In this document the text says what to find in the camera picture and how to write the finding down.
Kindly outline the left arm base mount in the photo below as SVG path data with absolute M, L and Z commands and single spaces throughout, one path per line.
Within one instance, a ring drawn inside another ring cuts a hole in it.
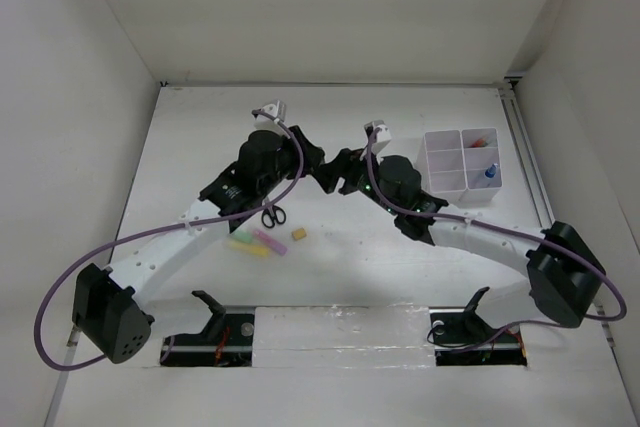
M 191 296 L 207 306 L 207 322 L 195 333 L 167 337 L 159 364 L 162 367 L 251 367 L 256 308 L 224 306 L 203 290 L 194 290 Z

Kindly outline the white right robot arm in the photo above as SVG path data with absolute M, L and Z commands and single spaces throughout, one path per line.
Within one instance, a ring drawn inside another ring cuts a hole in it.
M 605 270 L 577 230 L 556 221 L 548 229 L 503 227 L 434 197 L 421 175 L 399 155 L 377 161 L 362 150 L 343 149 L 314 173 L 321 188 L 342 195 L 359 191 L 385 208 L 406 237 L 463 250 L 519 272 L 525 282 L 483 290 L 462 316 L 462 328 L 483 341 L 518 318 L 544 316 L 577 328 L 587 316 Z

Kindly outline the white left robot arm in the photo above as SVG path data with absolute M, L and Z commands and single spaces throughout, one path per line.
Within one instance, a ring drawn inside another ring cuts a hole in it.
M 72 320 L 111 362 L 128 361 L 151 338 L 191 334 L 208 344 L 220 337 L 223 320 L 202 288 L 182 298 L 157 294 L 191 259 L 256 213 L 283 180 L 323 162 L 321 148 L 299 127 L 290 130 L 290 137 L 252 132 L 237 160 L 200 192 L 175 231 L 154 236 L 104 269 L 90 264 L 79 272 Z

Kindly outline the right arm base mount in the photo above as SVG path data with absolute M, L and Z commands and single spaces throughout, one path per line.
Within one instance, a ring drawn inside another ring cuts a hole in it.
M 497 330 L 477 314 L 488 291 L 488 287 L 479 289 L 464 307 L 430 311 L 426 342 L 434 347 L 437 367 L 528 365 L 520 333 L 507 331 L 488 342 Z

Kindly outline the black handled scissors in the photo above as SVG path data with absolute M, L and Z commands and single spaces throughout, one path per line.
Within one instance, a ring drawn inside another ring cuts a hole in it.
M 273 204 L 268 198 L 264 199 L 264 208 L 261 213 L 261 223 L 266 229 L 273 229 L 286 223 L 287 214 L 279 206 Z

